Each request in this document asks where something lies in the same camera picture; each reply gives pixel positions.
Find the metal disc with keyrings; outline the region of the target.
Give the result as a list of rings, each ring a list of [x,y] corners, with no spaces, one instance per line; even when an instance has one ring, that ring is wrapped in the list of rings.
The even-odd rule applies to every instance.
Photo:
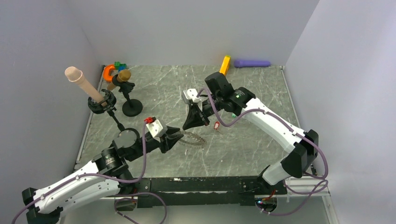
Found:
[[[192,146],[192,147],[203,147],[206,144],[206,140],[195,133],[180,130],[180,134],[184,136],[182,139],[178,141],[182,145]]]

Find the red tag key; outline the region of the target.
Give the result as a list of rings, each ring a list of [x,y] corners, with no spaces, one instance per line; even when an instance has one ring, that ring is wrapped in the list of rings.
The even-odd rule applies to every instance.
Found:
[[[215,124],[214,124],[214,130],[217,132],[217,133],[219,133],[219,134],[221,134],[222,135],[222,132],[220,131],[220,122],[219,121],[216,121],[215,122]]]

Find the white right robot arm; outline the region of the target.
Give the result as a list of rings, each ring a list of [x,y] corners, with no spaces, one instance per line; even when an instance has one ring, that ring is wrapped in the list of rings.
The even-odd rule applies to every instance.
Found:
[[[181,94],[189,106],[183,125],[187,130],[193,127],[208,126],[209,117],[224,110],[246,119],[272,137],[286,155],[273,165],[267,166],[258,177],[258,189],[269,194],[276,184],[289,178],[301,178],[318,155],[318,134],[308,132],[279,117],[264,105],[259,98],[245,87],[234,89],[226,77],[215,72],[205,78],[206,88],[184,90]]]

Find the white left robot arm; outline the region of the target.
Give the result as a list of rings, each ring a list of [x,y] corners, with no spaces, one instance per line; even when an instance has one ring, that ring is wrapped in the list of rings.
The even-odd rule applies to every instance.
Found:
[[[55,224],[68,211],[107,196],[128,196],[137,192],[136,183],[127,162],[134,161],[155,149],[166,153],[183,138],[180,128],[144,125],[149,132],[142,136],[133,128],[117,135],[108,148],[64,179],[41,189],[27,188],[22,192],[29,224]]]

